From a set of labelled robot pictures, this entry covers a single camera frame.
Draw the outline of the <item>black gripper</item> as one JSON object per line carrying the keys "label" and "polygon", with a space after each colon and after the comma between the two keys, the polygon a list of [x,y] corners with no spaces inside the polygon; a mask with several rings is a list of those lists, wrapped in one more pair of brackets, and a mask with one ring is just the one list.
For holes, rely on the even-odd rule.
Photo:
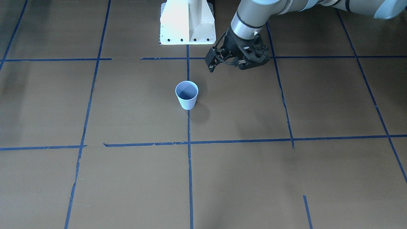
{"label": "black gripper", "polygon": [[229,27],[224,34],[221,48],[211,47],[205,56],[205,63],[210,73],[214,72],[216,66],[223,63],[226,65],[251,65],[248,58],[247,49],[253,46],[254,39],[243,39],[237,36],[232,27]]}

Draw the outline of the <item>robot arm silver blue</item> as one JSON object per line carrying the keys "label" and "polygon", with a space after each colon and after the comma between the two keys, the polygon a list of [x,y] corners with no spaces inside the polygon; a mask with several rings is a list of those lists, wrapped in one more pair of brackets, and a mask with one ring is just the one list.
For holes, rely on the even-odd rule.
{"label": "robot arm silver blue", "polygon": [[270,57],[260,32],[273,15],[301,12],[315,5],[347,12],[392,19],[406,8],[405,0],[242,0],[230,26],[207,53],[205,63],[213,72],[219,64],[247,70],[265,65]]}

